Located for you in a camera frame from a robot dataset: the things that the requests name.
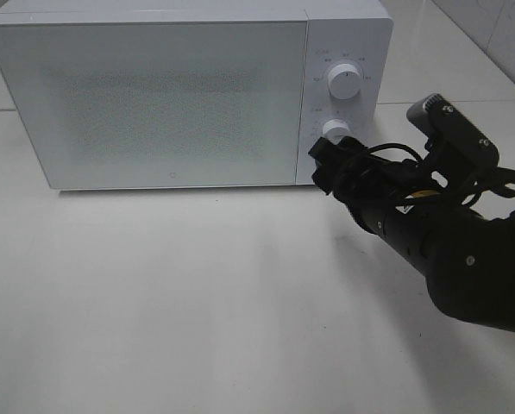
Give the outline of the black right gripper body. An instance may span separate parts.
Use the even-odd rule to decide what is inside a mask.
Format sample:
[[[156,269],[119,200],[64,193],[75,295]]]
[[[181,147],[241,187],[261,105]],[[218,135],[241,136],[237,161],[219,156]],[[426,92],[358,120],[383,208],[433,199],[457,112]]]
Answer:
[[[366,209],[390,208],[405,198],[438,193],[438,184],[420,170],[424,159],[405,144],[366,147],[355,138],[343,138],[336,147],[343,161],[334,172],[331,193],[353,216],[362,216]]]

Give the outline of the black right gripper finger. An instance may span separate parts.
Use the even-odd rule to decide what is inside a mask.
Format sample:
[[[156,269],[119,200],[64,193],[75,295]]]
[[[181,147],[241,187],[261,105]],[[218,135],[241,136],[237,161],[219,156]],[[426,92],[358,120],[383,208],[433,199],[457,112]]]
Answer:
[[[316,166],[339,166],[342,162],[342,150],[324,137],[314,143],[308,154]]]
[[[325,195],[334,195],[334,186],[336,182],[337,170],[328,166],[318,166],[311,175],[314,185],[319,188]]]

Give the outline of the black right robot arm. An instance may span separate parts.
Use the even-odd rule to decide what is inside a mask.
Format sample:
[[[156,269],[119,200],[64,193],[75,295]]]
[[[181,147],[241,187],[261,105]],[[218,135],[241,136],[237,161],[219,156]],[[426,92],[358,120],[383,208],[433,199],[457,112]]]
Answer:
[[[487,220],[445,199],[449,190],[422,171],[418,154],[390,161],[377,151],[352,137],[320,138],[309,152],[312,179],[424,276],[444,315],[515,332],[515,211]]]

